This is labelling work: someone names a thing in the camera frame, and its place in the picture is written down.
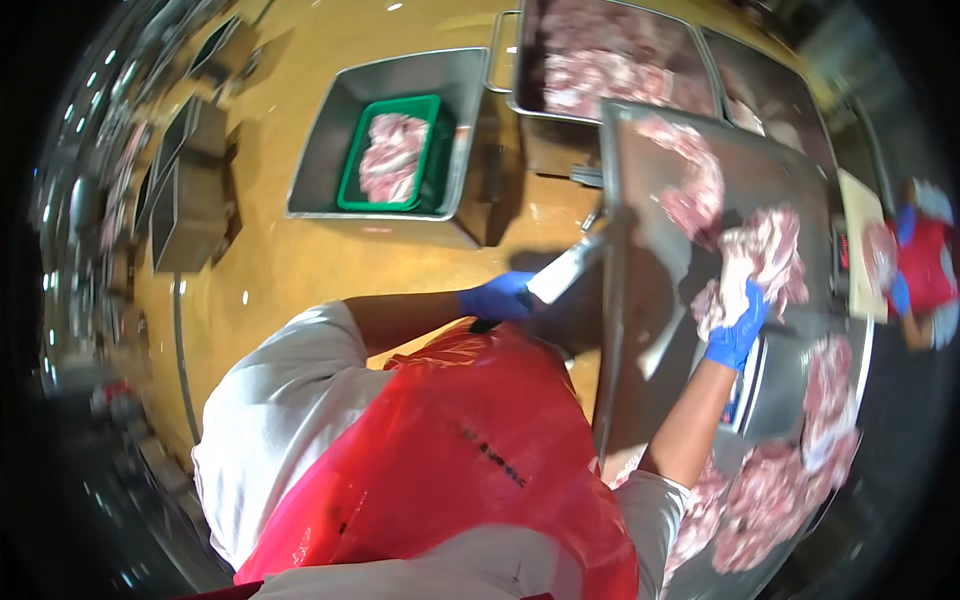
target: person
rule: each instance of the person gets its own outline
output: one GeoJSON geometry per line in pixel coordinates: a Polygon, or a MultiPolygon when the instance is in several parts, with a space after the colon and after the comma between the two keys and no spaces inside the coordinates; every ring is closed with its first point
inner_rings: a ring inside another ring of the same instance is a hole
{"type": "Polygon", "coordinates": [[[951,259],[953,211],[947,195],[912,179],[907,203],[888,224],[897,238],[897,276],[888,294],[911,351],[940,349],[956,333],[960,294],[951,259]]]}
{"type": "Polygon", "coordinates": [[[659,596],[768,304],[749,281],[750,309],[713,331],[638,469],[612,492],[563,358],[518,326],[531,316],[518,300],[530,276],[311,308],[227,373],[193,449],[210,541],[237,569],[223,597],[659,596]],[[464,317],[504,323],[474,334],[464,317]],[[420,352],[366,368],[458,320],[420,352]],[[408,435],[405,419],[433,429],[408,435]]]}

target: green crate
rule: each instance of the green crate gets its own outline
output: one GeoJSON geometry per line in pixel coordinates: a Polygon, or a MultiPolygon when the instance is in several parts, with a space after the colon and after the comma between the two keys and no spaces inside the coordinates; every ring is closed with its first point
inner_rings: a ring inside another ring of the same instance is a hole
{"type": "Polygon", "coordinates": [[[347,168],[340,182],[337,205],[351,212],[419,212],[433,213],[440,208],[446,188],[446,171],[455,131],[453,117],[441,106],[435,94],[381,100],[366,107],[347,155],[347,168]],[[370,124],[378,114],[398,112],[423,119],[427,123],[426,139],[420,153],[420,164],[414,180],[414,193],[404,203],[372,203],[360,190],[360,162],[370,148],[370,124]]]}

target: cleaver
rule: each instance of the cleaver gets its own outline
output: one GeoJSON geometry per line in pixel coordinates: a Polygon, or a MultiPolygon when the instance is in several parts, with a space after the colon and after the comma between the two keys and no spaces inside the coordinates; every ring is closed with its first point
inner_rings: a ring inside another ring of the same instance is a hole
{"type": "MultiPolygon", "coordinates": [[[[592,267],[607,247],[607,234],[601,229],[574,244],[549,265],[527,281],[527,289],[517,297],[528,308],[533,308],[534,297],[544,304],[552,304],[562,296],[583,273],[592,267]]],[[[477,319],[470,333],[487,333],[500,321],[477,319]]]]}

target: blue glove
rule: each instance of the blue glove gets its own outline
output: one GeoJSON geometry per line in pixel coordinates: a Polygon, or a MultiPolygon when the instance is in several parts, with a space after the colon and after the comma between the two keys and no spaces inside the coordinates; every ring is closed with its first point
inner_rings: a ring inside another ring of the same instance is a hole
{"type": "Polygon", "coordinates": [[[906,279],[900,271],[897,271],[897,277],[890,286],[889,295],[890,303],[894,305],[898,315],[903,316],[910,312],[910,288],[906,286],[906,279]]]}
{"type": "Polygon", "coordinates": [[[897,241],[905,246],[913,241],[913,232],[917,228],[917,211],[912,203],[900,209],[897,213],[897,241]]]}
{"type": "Polygon", "coordinates": [[[533,273],[510,271],[469,290],[457,292],[461,317],[477,317],[488,321],[522,321],[531,308],[521,301],[527,293],[527,281],[533,273]]]}
{"type": "Polygon", "coordinates": [[[710,332],[704,358],[743,371],[747,365],[747,355],[750,354],[750,348],[753,347],[770,308],[770,302],[763,300],[760,286],[751,279],[747,279],[747,299],[750,301],[750,308],[733,327],[717,327],[710,332]]]}

